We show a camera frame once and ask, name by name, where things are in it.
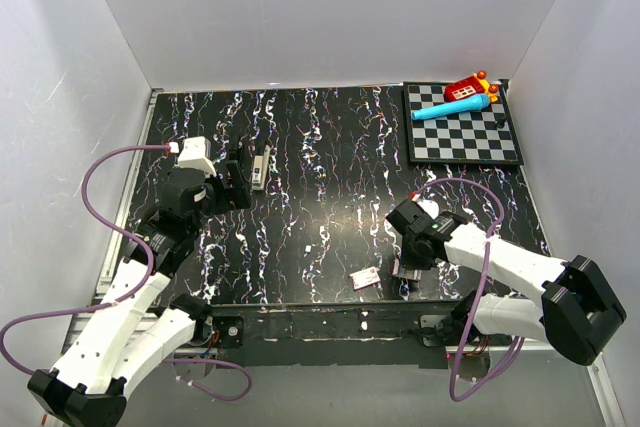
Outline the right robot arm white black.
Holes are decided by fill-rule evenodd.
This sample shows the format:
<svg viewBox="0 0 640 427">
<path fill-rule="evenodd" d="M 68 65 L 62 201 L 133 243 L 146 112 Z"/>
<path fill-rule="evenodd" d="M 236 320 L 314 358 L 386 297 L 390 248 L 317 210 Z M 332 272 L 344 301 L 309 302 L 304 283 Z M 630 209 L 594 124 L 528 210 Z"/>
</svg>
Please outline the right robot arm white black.
<svg viewBox="0 0 640 427">
<path fill-rule="evenodd" d="M 504 334 L 551 345 L 571 362 L 589 366 L 627 318 L 599 265 L 582 255 L 571 261 L 528 251 L 486 234 L 464 217 L 433 218 L 412 202 L 387 217 L 402 237 L 402 260 L 426 269 L 439 261 L 468 267 L 518 292 L 486 293 L 454 313 L 452 330 L 464 344 Z"/>
</svg>

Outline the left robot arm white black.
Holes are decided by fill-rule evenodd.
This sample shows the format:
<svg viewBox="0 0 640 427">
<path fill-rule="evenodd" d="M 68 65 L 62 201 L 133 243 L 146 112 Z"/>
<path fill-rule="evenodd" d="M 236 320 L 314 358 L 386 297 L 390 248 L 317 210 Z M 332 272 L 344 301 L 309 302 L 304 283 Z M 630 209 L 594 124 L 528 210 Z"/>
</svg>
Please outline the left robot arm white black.
<svg viewBox="0 0 640 427">
<path fill-rule="evenodd" d="M 152 325 L 136 331 L 152 303 L 194 252 L 206 221 L 250 207 L 249 184 L 240 168 L 242 147 L 216 171 L 204 137 L 171 142 L 176 155 L 158 202 L 128 233 L 116 274 L 93 306 L 84 329 L 49 369 L 35 371 L 28 389 L 45 412 L 66 426 L 115 426 L 135 388 L 181 346 L 211 348 L 237 318 L 217 319 L 203 300 L 188 294 L 162 309 Z"/>
</svg>

